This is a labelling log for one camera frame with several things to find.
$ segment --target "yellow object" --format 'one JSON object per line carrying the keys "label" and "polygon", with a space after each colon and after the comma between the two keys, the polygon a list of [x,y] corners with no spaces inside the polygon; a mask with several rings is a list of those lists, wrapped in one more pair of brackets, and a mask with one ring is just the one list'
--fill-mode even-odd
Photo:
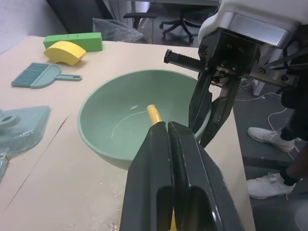
{"label": "yellow object", "polygon": [[159,112],[154,104],[149,105],[146,108],[146,111],[148,112],[152,125],[162,121],[162,118],[160,117]]}
{"label": "yellow object", "polygon": [[177,228],[175,226],[174,210],[173,210],[173,214],[172,214],[172,221],[171,221],[170,231],[177,231]]}
{"label": "yellow object", "polygon": [[86,54],[86,51],[72,42],[59,41],[48,47],[44,54],[53,63],[61,62],[74,66]]}

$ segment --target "light blue plastic object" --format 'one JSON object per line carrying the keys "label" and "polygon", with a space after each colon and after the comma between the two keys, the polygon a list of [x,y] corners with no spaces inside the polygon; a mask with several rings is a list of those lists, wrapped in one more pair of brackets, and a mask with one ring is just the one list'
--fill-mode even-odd
{"label": "light blue plastic object", "polygon": [[15,154],[37,145],[43,138],[50,108],[0,109],[0,181]]}
{"label": "light blue plastic object", "polygon": [[[78,129],[83,141],[107,162],[128,169],[151,126],[146,107],[154,104],[166,124],[188,126],[197,81],[180,73],[147,70],[102,85],[83,103]],[[209,115],[196,137],[200,139]]]}
{"label": "light blue plastic object", "polygon": [[80,81],[81,76],[61,74],[61,69],[56,65],[32,63],[13,82],[14,87],[44,88],[56,80]]}

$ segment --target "bristles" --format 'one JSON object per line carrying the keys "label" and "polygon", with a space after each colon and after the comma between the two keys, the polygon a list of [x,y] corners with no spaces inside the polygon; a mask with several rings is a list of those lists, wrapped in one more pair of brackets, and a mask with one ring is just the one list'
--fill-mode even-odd
{"label": "bristles", "polygon": [[32,63],[12,82],[12,86],[29,88],[48,66],[48,64]]}

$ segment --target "wooden tabletop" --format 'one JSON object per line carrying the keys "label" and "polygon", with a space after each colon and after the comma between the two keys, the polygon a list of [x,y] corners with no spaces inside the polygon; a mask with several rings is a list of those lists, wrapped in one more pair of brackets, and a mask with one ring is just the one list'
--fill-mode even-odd
{"label": "wooden tabletop", "polygon": [[[104,231],[118,223],[127,172],[94,153],[80,138],[77,114],[96,88],[127,72],[164,69],[197,78],[197,73],[163,63],[167,49],[198,58],[197,48],[103,42],[62,73],[80,82],[56,81],[42,89],[13,88],[32,62],[49,63],[44,38],[28,37],[0,56],[0,108],[51,108],[42,141],[10,160],[0,183],[0,227],[6,231]],[[211,86],[213,98],[220,89]],[[254,231],[241,150],[233,112],[206,147],[220,167],[247,231]]]}

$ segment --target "screw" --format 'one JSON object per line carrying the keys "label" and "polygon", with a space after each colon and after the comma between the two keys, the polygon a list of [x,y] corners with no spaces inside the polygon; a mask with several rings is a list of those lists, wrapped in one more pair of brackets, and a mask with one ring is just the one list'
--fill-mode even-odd
{"label": "screw", "polygon": [[262,69],[262,68],[259,68],[259,73],[264,74],[264,73],[265,73],[265,70]]}
{"label": "screw", "polygon": [[281,76],[281,81],[286,83],[287,81],[289,81],[289,77],[286,75]]}
{"label": "screw", "polygon": [[226,64],[227,64],[227,60],[224,60],[224,61],[221,62],[220,65],[221,65],[221,66],[225,66]]}
{"label": "screw", "polygon": [[213,81],[214,81],[216,84],[218,84],[218,83],[219,83],[219,78],[215,77],[215,78],[213,78]]}

